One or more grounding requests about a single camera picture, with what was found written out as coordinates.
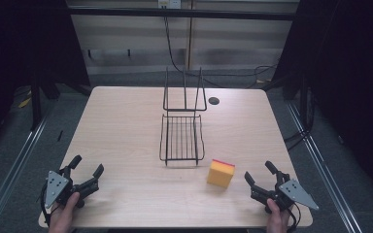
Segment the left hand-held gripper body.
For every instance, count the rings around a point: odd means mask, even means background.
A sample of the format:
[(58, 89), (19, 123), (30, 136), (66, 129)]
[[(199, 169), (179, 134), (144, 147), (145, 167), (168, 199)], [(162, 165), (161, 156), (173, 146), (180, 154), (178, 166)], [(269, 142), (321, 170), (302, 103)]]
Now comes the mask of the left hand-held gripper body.
[(48, 209), (53, 203), (65, 205), (69, 197), (75, 193), (80, 193), (80, 198), (76, 204), (77, 208), (82, 208), (85, 205), (87, 196), (96, 192), (99, 189), (98, 180), (92, 175), (92, 178), (81, 184), (74, 184), (71, 179), (71, 171), (68, 166), (58, 172), (49, 171), (47, 177), (44, 207)]

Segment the black horizontal frame bar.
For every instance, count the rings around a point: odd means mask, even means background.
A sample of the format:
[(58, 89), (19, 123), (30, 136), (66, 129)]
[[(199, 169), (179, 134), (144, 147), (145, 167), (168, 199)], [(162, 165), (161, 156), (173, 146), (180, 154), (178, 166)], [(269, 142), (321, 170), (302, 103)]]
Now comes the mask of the black horizontal frame bar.
[(259, 13), (259, 12), (231, 12), (207, 10), (177, 10), (177, 9), (133, 9), (133, 8), (68, 8), (70, 15), (83, 16), (126, 16), (126, 17), (190, 17), (190, 18), (229, 18), (229, 19), (258, 19), (293, 21), (296, 14), (287, 13)]

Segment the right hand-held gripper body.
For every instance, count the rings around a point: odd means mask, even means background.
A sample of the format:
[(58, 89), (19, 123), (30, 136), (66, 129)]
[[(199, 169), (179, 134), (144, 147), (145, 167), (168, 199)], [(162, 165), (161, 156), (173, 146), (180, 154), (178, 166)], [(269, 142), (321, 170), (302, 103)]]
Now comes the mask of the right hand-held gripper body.
[(277, 182), (274, 190), (266, 190), (258, 185), (255, 185), (254, 190), (251, 190), (251, 197), (263, 204), (268, 214), (271, 213), (271, 210), (267, 206), (268, 199), (272, 199), (281, 211), (287, 210), (295, 203), (316, 211), (320, 208), (312, 196), (297, 180), (291, 179), (289, 174), (277, 172), (275, 176)]

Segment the white wall outlet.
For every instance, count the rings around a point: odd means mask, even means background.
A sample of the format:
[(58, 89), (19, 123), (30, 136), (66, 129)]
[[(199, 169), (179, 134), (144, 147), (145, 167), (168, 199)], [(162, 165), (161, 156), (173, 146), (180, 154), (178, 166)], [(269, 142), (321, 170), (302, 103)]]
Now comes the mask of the white wall outlet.
[(182, 0), (157, 0), (159, 9), (175, 9), (182, 7)]

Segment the yellow floor marker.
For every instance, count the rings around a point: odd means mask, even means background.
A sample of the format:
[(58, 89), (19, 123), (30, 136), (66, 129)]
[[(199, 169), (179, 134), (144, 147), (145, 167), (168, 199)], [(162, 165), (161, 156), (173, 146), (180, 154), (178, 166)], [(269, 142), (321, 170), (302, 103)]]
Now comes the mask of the yellow floor marker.
[(30, 102), (31, 100), (31, 97), (32, 97), (32, 93), (31, 91), (29, 91), (23, 98), (23, 100), (18, 104), (18, 107), (19, 108), (24, 108), (25, 106), (27, 106), (27, 104)]

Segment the yellow sponge with red layer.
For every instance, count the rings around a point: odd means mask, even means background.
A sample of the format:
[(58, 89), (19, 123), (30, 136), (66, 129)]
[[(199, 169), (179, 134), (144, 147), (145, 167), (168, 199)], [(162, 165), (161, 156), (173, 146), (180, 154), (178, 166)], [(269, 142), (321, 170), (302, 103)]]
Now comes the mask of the yellow sponge with red layer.
[(207, 183), (228, 188), (234, 173), (235, 166), (233, 164), (213, 159), (210, 165)]

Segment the metal floor rail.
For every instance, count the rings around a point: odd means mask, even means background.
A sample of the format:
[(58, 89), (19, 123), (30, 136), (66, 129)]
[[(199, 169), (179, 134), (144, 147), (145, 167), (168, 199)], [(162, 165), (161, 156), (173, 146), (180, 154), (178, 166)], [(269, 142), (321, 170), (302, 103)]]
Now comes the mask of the metal floor rail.
[(5, 179), (0, 183), (0, 216), (8, 203), (21, 172), (45, 129), (51, 112), (52, 107), (48, 107), (42, 118), (39, 119), (37, 123), (34, 123), (34, 126), (28, 131), (27, 138), (25, 139), (22, 148), (17, 153), (17, 158), (8, 170)]
[(334, 180), (329, 168), (327, 167), (325, 160), (322, 157), (322, 153), (319, 150), (313, 136), (307, 132), (303, 124), (301, 123), (301, 115), (297, 110), (296, 106), (291, 102), (286, 102), (288, 111), (295, 123), (298, 131), (302, 135), (302, 142), (304, 143), (307, 151), (309, 152), (321, 178), (327, 189), (329, 196), (341, 217), (345, 227), (349, 233), (363, 233), (358, 223), (356, 215), (351, 209), (349, 203), (341, 192), (337, 182)]

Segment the black curtain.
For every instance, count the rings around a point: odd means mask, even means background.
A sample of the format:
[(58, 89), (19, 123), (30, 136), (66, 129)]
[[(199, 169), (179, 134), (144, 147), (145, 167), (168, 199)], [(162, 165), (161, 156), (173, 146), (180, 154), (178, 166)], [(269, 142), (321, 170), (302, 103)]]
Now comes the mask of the black curtain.
[(273, 80), (307, 83), (373, 180), (373, 0), (299, 0)]
[(72, 17), (56, 11), (66, 7), (66, 0), (0, 0), (0, 123), (21, 86), (55, 98), (57, 83), (90, 85)]

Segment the person's right hand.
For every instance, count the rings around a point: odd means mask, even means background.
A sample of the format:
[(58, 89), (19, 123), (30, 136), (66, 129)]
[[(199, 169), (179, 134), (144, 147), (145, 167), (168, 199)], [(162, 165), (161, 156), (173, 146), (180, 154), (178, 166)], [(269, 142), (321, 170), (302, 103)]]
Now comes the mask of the person's right hand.
[(280, 211), (278, 205), (272, 200), (267, 200), (267, 206), (271, 210), (271, 214), (267, 219), (266, 232), (267, 233), (287, 233), (289, 213), (287, 211)]

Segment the black metal stand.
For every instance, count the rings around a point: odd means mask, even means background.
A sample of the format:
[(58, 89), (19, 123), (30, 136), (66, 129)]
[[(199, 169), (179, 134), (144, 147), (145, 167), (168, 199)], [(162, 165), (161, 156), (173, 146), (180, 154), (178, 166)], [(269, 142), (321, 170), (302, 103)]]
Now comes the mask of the black metal stand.
[(31, 129), (35, 130), (42, 119), (39, 78), (35, 73), (33, 73), (31, 76), (31, 100), (33, 117)]

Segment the person's left hand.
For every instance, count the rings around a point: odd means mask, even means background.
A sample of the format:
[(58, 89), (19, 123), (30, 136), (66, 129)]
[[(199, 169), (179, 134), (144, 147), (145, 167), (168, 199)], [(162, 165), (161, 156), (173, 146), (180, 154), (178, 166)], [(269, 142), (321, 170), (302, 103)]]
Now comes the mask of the person's left hand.
[(65, 206), (56, 204), (51, 211), (49, 233), (69, 233), (71, 230), (73, 212), (80, 198), (80, 193), (73, 193)]

